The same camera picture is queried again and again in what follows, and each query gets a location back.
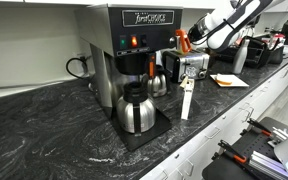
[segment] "carafe lid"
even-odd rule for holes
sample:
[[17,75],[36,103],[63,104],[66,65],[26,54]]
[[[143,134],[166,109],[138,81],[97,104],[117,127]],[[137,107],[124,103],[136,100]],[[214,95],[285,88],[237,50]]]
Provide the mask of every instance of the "carafe lid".
[[131,82],[124,85],[124,100],[129,103],[141,103],[147,100],[147,87],[140,82]]

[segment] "red indicator light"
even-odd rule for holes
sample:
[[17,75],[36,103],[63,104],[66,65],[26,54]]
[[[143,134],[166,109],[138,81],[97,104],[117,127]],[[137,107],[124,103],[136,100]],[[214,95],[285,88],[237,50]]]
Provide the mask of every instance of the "red indicator light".
[[132,36],[132,47],[137,47],[137,39],[136,39],[136,36]]

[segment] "robotic arm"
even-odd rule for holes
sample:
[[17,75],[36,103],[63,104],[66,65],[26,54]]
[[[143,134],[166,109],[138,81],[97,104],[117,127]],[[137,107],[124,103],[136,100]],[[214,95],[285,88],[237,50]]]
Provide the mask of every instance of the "robotic arm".
[[221,52],[238,38],[238,32],[265,9],[284,0],[231,0],[221,8],[206,14],[188,32],[191,42],[204,39],[207,46]]

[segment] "metal container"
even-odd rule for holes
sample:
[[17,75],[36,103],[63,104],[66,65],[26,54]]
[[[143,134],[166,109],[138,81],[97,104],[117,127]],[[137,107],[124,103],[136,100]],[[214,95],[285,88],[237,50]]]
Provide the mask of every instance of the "metal container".
[[127,132],[145,132],[155,124],[156,108],[143,83],[126,84],[124,95],[117,101],[116,109],[119,123]]
[[171,82],[182,82],[185,76],[191,79],[205,79],[210,56],[192,50],[187,54],[176,51],[165,51],[162,61],[165,69],[171,74]]
[[170,92],[170,77],[162,66],[157,65],[156,68],[157,74],[148,80],[147,90],[151,96],[160,97]]

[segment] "electrical outlet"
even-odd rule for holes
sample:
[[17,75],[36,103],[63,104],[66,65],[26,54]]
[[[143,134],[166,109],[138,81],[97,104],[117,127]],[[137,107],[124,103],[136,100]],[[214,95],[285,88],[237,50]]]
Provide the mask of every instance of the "electrical outlet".
[[[82,52],[79,52],[79,53],[73,52],[72,55],[73,55],[73,58],[80,58],[83,56],[85,57],[85,53],[82,53]],[[74,61],[74,63],[75,63],[75,67],[76,67],[76,73],[78,75],[83,75],[85,72],[83,69],[82,62],[81,61]]]
[[73,56],[74,58],[80,58],[80,57],[82,57],[82,56],[85,57],[85,53],[83,53],[83,52],[79,52],[79,53],[73,52],[73,53],[72,53],[72,56]]
[[265,29],[264,29],[264,33],[268,33],[268,32],[270,32],[271,30],[272,30],[271,27],[265,27]]

